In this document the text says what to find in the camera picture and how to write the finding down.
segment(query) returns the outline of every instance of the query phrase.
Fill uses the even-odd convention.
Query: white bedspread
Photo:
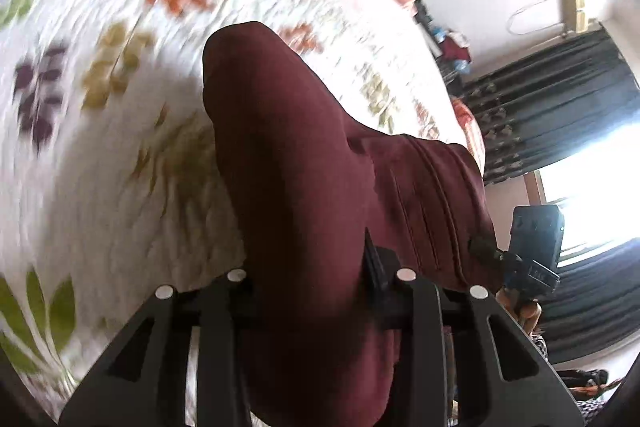
[[[215,30],[250,20],[357,120],[465,143],[409,15],[381,24],[338,0],[0,0],[0,345],[53,417],[156,286],[199,287],[242,261],[201,56]]]

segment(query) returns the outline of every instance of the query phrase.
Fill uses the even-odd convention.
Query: purple leaf pattern
[[[25,58],[15,68],[14,100],[18,102],[20,133],[29,136],[39,152],[53,134],[54,116],[62,107],[58,83],[66,46],[52,43],[39,60]]]

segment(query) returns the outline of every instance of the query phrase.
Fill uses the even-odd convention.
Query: dark curtain
[[[640,329],[640,239],[569,265],[560,276],[556,292],[541,300],[549,362],[596,353]]]
[[[640,89],[604,30],[465,85],[486,146],[484,183],[560,161],[640,114]]]

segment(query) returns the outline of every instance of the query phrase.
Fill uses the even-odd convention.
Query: window
[[[564,214],[558,267],[640,237],[640,124],[540,169],[548,203]]]

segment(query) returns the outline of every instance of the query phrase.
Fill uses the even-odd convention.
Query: red cloth
[[[214,33],[204,76],[265,319],[239,339],[252,410],[276,427],[371,427],[398,344],[364,305],[365,227],[437,284],[497,290],[498,272],[467,251],[473,235],[495,240],[478,167],[460,145],[359,124],[260,23]]]
[[[469,48],[461,48],[454,39],[447,36],[440,43],[440,50],[442,56],[447,60],[466,60],[471,63],[471,55],[469,54]]]

